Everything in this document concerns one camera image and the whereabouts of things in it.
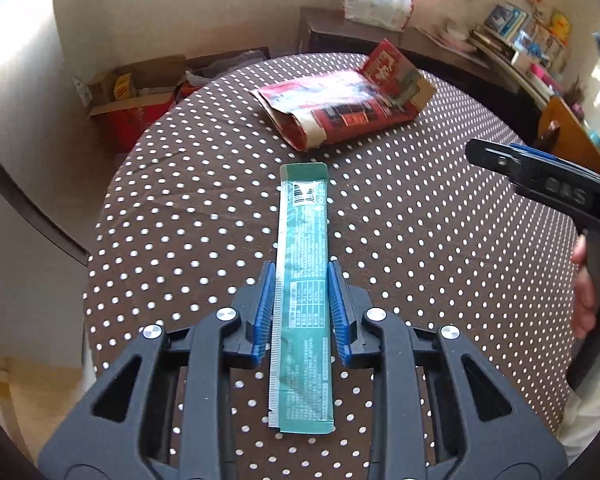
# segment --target brown tablecloth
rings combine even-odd
[[[508,143],[516,135],[425,74],[438,92],[417,120],[302,155],[248,93],[363,59],[315,54],[243,68],[142,136],[97,224],[85,294],[96,371],[145,325],[195,324],[253,283],[276,255],[280,165],[318,160],[330,173],[329,252],[345,277],[415,326],[459,326],[555,429],[568,392],[574,225],[464,159],[472,137]],[[346,371],[337,359],[333,376],[336,431],[310,438],[267,427],[268,357],[258,371],[232,371],[241,479],[366,478],[370,371]],[[176,461],[177,416],[174,424]],[[424,437],[432,446],[430,432]]]

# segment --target polka dot tablecloth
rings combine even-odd
[[[254,283],[263,261],[276,256],[280,165],[317,160],[329,168],[329,253],[345,278],[407,323],[460,327],[555,430],[568,394],[576,229],[464,159],[472,137],[509,143],[515,134],[425,74],[438,92],[415,121],[301,154],[249,93],[363,59],[315,54],[257,63],[201,89],[142,136],[97,224],[85,294],[96,371],[142,327],[195,324]],[[345,370],[339,359],[333,370],[336,431],[316,437],[267,427],[268,355],[259,370],[232,370],[242,480],[366,478],[371,371]],[[432,460],[426,398],[421,404]],[[179,400],[171,463],[182,409]]]

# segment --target floor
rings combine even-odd
[[[95,382],[91,351],[87,344],[84,349],[82,370],[10,360],[11,398],[24,442],[36,463],[46,441]]]

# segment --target person's hand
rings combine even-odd
[[[571,252],[571,262],[578,266],[575,284],[573,285],[574,305],[571,329],[578,339],[584,339],[596,325],[596,291],[587,270],[587,243],[584,235],[580,235]]]

